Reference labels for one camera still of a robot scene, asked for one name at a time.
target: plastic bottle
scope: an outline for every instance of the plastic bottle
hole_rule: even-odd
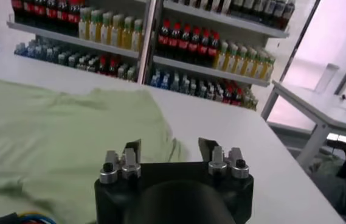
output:
[[[239,45],[239,53],[236,57],[236,68],[234,73],[241,75],[241,70],[243,68],[244,62],[246,61],[247,48],[243,45]]]
[[[161,27],[158,34],[157,51],[158,54],[164,56],[168,47],[168,36],[170,34],[170,20],[165,19],[163,26]]]
[[[122,48],[131,49],[133,21],[134,21],[134,18],[130,16],[125,18],[124,20],[124,29],[122,32]]]
[[[202,31],[202,37],[198,45],[198,56],[196,57],[197,64],[199,65],[207,65],[208,59],[208,45],[209,45],[209,31],[204,29]]]
[[[140,45],[142,44],[142,26],[143,26],[143,20],[137,19],[135,20],[135,28],[134,32],[132,33],[132,40],[131,40],[131,50],[139,52],[140,51]]]
[[[176,58],[183,60],[186,58],[187,48],[190,41],[190,26],[188,24],[185,25],[184,31],[178,41],[178,50]]]
[[[168,50],[167,56],[170,58],[175,58],[178,50],[178,41],[181,36],[181,23],[176,23],[174,25],[174,29],[170,32],[170,36],[168,38]]]
[[[193,29],[193,35],[190,39],[189,45],[188,45],[188,62],[194,63],[197,57],[197,50],[198,50],[198,43],[199,43],[199,28],[194,27]]]
[[[277,0],[277,3],[275,4],[274,13],[271,19],[271,25],[273,27],[280,27],[280,21],[282,19],[283,12],[285,11],[285,6],[286,0]]]
[[[81,10],[81,20],[79,23],[78,34],[81,39],[89,39],[89,28],[90,28],[90,18],[91,18],[91,8],[82,8]]]
[[[101,43],[103,44],[111,44],[112,17],[112,12],[107,12],[102,15]]]
[[[235,44],[229,45],[229,53],[224,61],[223,64],[223,71],[226,72],[233,72],[236,68],[237,62],[236,62],[236,54],[238,51],[238,47]]]
[[[213,68],[217,70],[223,70],[224,61],[226,60],[228,44],[227,42],[221,42],[221,49],[219,53],[217,53],[215,62],[213,64]]]
[[[111,45],[115,47],[121,46],[122,40],[122,27],[121,27],[122,15],[113,16],[113,26],[111,30]]]
[[[89,37],[91,41],[101,42],[101,27],[102,27],[102,11],[92,11],[92,21],[90,23]]]
[[[287,5],[285,6],[285,11],[283,11],[283,15],[281,17],[281,20],[279,21],[279,24],[280,24],[279,28],[281,30],[286,29],[286,27],[289,24],[289,20],[292,17],[295,9],[296,9],[295,0],[289,0]]]

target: colored wire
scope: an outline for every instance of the colored wire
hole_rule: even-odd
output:
[[[27,222],[27,221],[31,221],[31,220],[41,220],[41,221],[45,221],[47,223],[50,224],[56,224],[52,219],[44,216],[44,215],[24,215],[22,217],[20,217],[20,221],[22,222]]]

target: bottle label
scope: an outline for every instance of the bottle label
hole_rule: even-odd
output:
[[[275,5],[275,10],[274,10],[274,16],[275,17],[281,17],[283,11],[285,10],[285,3],[277,3]]]
[[[47,14],[47,17],[50,18],[50,19],[56,19],[57,18],[57,11],[55,9],[49,9],[47,8],[46,9],[46,14]]]
[[[33,4],[29,3],[29,2],[24,3],[24,10],[26,12],[34,12],[35,11]]]
[[[101,43],[108,44],[108,28],[106,26],[101,27]]]
[[[118,30],[112,29],[111,31],[111,45],[117,47],[117,36],[118,36]]]
[[[233,57],[230,57],[228,60],[226,72],[233,72],[232,69],[234,68],[234,64],[235,64],[235,59]]]
[[[190,52],[196,52],[196,51],[197,51],[197,48],[198,48],[198,44],[192,44],[192,43],[190,43],[190,44],[188,45],[188,49],[189,49]]]
[[[256,12],[262,12],[263,11],[263,0],[255,0],[254,10]]]
[[[164,37],[162,35],[158,35],[158,42],[160,44],[168,44],[168,37]]]
[[[22,2],[21,0],[12,0],[12,7],[15,9],[22,9]]]
[[[178,44],[178,47],[181,48],[181,49],[186,49],[188,45],[189,45],[189,41],[182,41],[182,40],[180,40],[179,44]]]
[[[217,70],[223,70],[223,64],[225,59],[226,59],[226,56],[219,55],[219,59],[217,60],[217,64],[216,64]]]
[[[254,0],[245,0],[244,1],[244,8],[246,9],[252,9],[252,6],[254,6]]]
[[[35,5],[35,14],[43,16],[46,14],[46,8],[42,5]]]
[[[68,15],[66,12],[58,11],[58,19],[67,21]]]
[[[241,69],[243,68],[244,65],[244,60],[238,59],[238,63],[236,65],[236,74],[240,75],[241,74]]]
[[[244,75],[251,76],[251,71],[252,71],[253,67],[254,67],[254,63],[253,62],[249,62],[247,64],[247,68],[246,68],[246,71],[244,72]]]
[[[69,14],[68,21],[70,23],[79,23],[80,22],[80,15]]]
[[[239,7],[243,6],[244,0],[234,0],[234,5],[237,5]]]
[[[287,5],[285,7],[285,11],[283,12],[282,18],[290,19],[292,17],[293,12],[294,12],[294,5]]]
[[[271,15],[274,12],[275,9],[275,1],[274,0],[268,0],[268,3],[265,7],[265,14]]]
[[[262,73],[263,65],[258,65],[254,77],[260,79],[260,74]]]
[[[131,50],[139,51],[139,33],[132,33]]]

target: shelf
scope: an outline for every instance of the shelf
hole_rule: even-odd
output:
[[[269,37],[286,38],[289,36],[288,33],[282,30],[273,29],[257,22],[253,22],[253,21],[249,21],[246,19],[237,18],[233,16],[227,16],[220,13],[213,13],[213,12],[197,9],[191,6],[182,5],[182,4],[171,2],[171,1],[164,1],[164,8],[186,13],[193,16],[197,16],[200,18],[216,21],[219,23],[227,24],[233,27],[238,27],[238,28],[242,28],[246,30],[251,30],[257,33],[262,33]]]
[[[122,49],[119,47],[114,47],[114,46],[110,46],[110,45],[96,43],[93,41],[83,40],[83,39],[80,39],[78,37],[72,37],[69,35],[62,34],[62,33],[56,33],[53,31],[49,31],[49,30],[45,30],[45,29],[41,29],[41,28],[37,28],[37,27],[33,27],[33,26],[28,26],[28,25],[21,24],[21,23],[16,23],[13,15],[11,15],[9,17],[10,17],[10,19],[9,19],[9,21],[7,21],[7,25],[11,29],[25,31],[28,33],[34,33],[34,34],[42,36],[42,37],[47,37],[47,38],[51,38],[51,39],[55,39],[55,40],[59,40],[59,41],[63,41],[63,42],[71,43],[71,44],[76,44],[79,46],[88,47],[88,48],[93,48],[93,49],[97,49],[99,51],[123,55],[126,57],[138,58],[138,56],[139,56],[139,53],[135,52],[135,51],[130,51],[130,50]]]
[[[160,65],[166,65],[166,66],[171,66],[174,68],[184,69],[186,71],[207,74],[207,75],[211,75],[211,76],[222,78],[222,79],[234,80],[237,82],[253,84],[253,85],[258,85],[263,87],[266,87],[270,84],[269,82],[264,80],[254,79],[251,77],[237,75],[237,74],[233,74],[229,72],[223,72],[216,69],[193,65],[193,64],[176,61],[176,60],[172,60],[172,59],[168,59],[164,57],[154,56],[153,60],[155,63],[158,63]]]

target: yellow juice bottle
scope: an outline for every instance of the yellow juice bottle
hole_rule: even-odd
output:
[[[78,34],[81,39],[88,40],[89,39],[89,25],[90,25],[90,16],[91,16],[91,8],[82,8],[80,10],[81,20],[78,24]]]
[[[243,45],[239,45],[239,53],[236,57],[236,67],[234,73],[241,75],[241,69],[243,68],[244,62],[246,61],[247,48]]]
[[[101,42],[101,27],[102,27],[102,11],[92,11],[92,22],[90,23],[90,40],[94,42]]]
[[[111,44],[112,17],[112,12],[102,15],[101,43],[103,44]]]
[[[140,45],[142,44],[142,27],[143,20],[137,19],[135,20],[134,32],[132,33],[131,40],[131,50],[132,51],[140,51]]]
[[[127,17],[124,20],[124,29],[122,34],[122,48],[131,49],[131,40],[132,40],[132,23],[134,18]]]
[[[223,71],[226,72],[233,72],[234,68],[236,68],[236,54],[238,51],[238,46],[231,43],[229,46],[229,54],[227,55],[227,59],[224,62],[223,65]]]
[[[227,42],[221,42],[220,51],[217,53],[215,61],[213,62],[213,68],[217,70],[223,70],[224,61],[227,56],[228,44]]]

